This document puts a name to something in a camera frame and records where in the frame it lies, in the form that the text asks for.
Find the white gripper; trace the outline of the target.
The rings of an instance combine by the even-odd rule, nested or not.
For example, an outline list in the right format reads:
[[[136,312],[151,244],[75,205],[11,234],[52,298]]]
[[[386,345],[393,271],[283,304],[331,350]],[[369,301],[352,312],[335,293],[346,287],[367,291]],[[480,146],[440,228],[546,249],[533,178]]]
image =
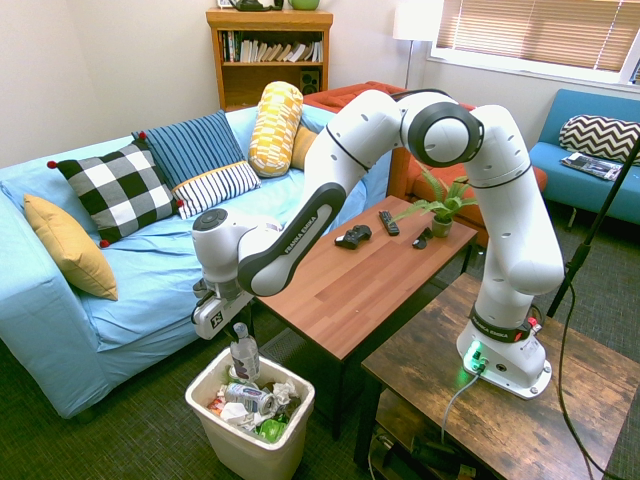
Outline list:
[[[211,340],[230,324],[228,331],[233,333],[233,324],[243,322],[249,333],[254,334],[251,314],[251,302],[254,297],[249,293],[240,293],[233,299],[225,299],[214,293],[205,294],[191,314],[191,322],[196,333],[203,339]]]

